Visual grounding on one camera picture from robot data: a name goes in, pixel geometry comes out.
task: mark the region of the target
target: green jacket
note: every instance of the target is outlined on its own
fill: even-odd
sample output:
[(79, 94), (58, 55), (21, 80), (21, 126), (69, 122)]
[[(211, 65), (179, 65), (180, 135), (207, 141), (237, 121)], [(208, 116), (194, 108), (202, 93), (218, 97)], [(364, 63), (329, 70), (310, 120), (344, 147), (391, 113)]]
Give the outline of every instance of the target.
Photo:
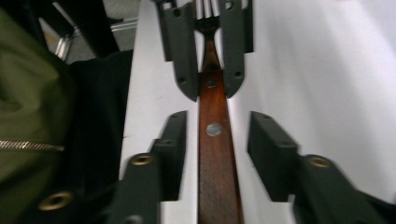
[(0, 224), (50, 186), (75, 95), (66, 64), (0, 8)]

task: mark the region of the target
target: gray floor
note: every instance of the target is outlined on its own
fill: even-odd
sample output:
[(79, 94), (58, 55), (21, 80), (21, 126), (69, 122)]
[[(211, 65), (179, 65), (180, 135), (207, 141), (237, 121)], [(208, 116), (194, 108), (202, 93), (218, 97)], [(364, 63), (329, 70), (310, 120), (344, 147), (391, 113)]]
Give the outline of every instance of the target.
[[(113, 19), (131, 19), (137, 18), (140, 0), (103, 0), (107, 16)], [(58, 43), (57, 36), (47, 24), (43, 24), (46, 35), (52, 39), (49, 48), (54, 52)], [(113, 33), (120, 50), (134, 48), (135, 28), (120, 30)], [(66, 62), (85, 61), (94, 58), (92, 51), (88, 47), (82, 35), (76, 35), (72, 38), (71, 47), (68, 51)]]

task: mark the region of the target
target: black fabric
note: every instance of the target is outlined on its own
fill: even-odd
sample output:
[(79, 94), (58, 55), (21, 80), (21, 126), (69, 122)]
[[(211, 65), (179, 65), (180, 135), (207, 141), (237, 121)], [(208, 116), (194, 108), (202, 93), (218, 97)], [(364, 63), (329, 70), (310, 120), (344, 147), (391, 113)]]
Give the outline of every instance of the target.
[(91, 193), (119, 177), (133, 51), (71, 64), (78, 84), (66, 186)]

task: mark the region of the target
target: white surface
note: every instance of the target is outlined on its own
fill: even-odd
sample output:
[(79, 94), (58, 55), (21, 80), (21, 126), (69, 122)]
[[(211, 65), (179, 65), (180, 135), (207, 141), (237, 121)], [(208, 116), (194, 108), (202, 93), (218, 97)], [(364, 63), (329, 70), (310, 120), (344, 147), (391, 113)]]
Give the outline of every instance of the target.
[[(246, 153), (251, 110), (275, 118), (302, 154), (328, 157), (356, 188), (394, 203), (395, 9), (391, 0), (255, 1), (255, 53), (246, 55), (245, 83), (229, 101), (247, 224), (294, 222), (290, 204), (268, 201)], [(166, 204), (163, 223), (196, 223), (198, 104), (163, 62), (149, 0), (141, 1), (132, 74), (122, 157), (147, 151), (167, 116), (189, 110), (182, 200)]]

